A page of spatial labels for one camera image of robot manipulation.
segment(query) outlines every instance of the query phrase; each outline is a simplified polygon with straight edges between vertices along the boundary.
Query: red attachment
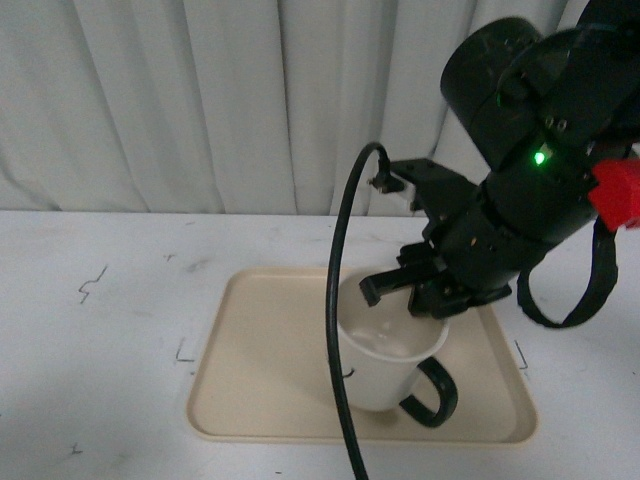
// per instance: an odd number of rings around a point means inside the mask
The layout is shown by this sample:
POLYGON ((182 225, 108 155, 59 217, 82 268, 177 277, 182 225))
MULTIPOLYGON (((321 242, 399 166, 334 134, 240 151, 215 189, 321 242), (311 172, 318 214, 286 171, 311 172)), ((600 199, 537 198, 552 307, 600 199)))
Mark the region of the red attachment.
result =
POLYGON ((639 228, 640 160, 602 160, 591 171, 598 186, 589 192, 589 200, 607 228, 639 228))

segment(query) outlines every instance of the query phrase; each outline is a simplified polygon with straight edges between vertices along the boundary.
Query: white table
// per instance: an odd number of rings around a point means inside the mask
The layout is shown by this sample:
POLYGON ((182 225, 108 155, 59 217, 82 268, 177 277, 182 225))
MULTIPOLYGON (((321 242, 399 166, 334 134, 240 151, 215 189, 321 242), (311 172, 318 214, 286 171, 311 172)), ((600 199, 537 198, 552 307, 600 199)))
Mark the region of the white table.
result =
MULTIPOLYGON (((184 415, 230 276, 326 265, 334 222, 0 213, 0 478, 352 478, 342 445, 216 444, 184 415)), ((423 227, 417 218, 354 218, 344 265, 388 265, 423 227)), ((590 235, 578 233, 533 275, 548 312, 566 312, 586 285, 590 235)), ((515 296, 496 304, 539 411, 529 443, 364 446, 372 480, 638 478, 639 235, 618 234, 618 286, 581 328, 535 326, 515 296)))

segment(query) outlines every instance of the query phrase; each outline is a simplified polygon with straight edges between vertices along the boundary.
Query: white cup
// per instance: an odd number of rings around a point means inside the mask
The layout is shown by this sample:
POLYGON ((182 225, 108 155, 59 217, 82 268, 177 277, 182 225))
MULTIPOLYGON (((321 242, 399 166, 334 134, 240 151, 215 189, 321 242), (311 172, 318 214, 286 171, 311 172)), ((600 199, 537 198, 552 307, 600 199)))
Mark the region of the white cup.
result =
POLYGON ((369 307, 359 283, 372 273, 377 271, 350 274, 338 294, 340 360, 349 404, 370 411, 400 405, 423 425, 439 426, 451 416, 458 398, 450 375, 432 357, 444 344, 449 323, 411 316, 410 288, 388 293, 369 307), (421 372, 438 391, 438 412, 411 395, 421 372))

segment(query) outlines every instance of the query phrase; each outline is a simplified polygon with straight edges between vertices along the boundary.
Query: mug handle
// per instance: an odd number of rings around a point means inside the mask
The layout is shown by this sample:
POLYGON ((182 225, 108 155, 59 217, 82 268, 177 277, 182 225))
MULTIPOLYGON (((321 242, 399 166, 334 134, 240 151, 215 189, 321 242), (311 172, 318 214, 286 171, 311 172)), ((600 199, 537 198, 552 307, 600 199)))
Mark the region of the mug handle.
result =
POLYGON ((425 407, 415 396, 409 395, 400 402, 400 407, 415 421, 429 428, 442 425, 454 412, 458 405, 458 389, 438 360, 429 357, 418 364, 418 368, 424 373, 438 391, 440 407, 437 412, 425 407))

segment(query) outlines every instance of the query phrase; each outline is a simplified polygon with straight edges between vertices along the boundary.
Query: black wire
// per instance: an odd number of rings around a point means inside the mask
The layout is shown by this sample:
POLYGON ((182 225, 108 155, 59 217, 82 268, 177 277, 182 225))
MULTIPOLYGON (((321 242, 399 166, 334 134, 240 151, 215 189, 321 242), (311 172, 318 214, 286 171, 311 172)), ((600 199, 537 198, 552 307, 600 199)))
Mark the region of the black wire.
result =
POLYGON ((329 355, 329 370, 331 372, 331 383, 333 385, 333 395, 336 401, 342 436, 347 447, 351 468, 356 480, 368 480, 358 439, 356 437, 351 411, 347 402, 347 392, 344 388, 342 378, 342 364, 340 362, 340 349, 338 345, 338 286, 340 284, 340 264, 342 262, 342 251, 347 236, 347 226, 349 216, 353 207, 353 200, 356 195, 360 176, 364 170, 369 156, 378 151, 380 155, 379 165, 382 172, 388 173, 390 168, 389 157, 384 147, 378 142, 367 144, 356 159, 351 169, 349 179, 344 188, 340 211, 336 220, 336 227, 333 232, 331 243, 331 253, 329 254, 329 269, 327 272, 327 294, 326 294, 326 336, 327 351, 329 355))

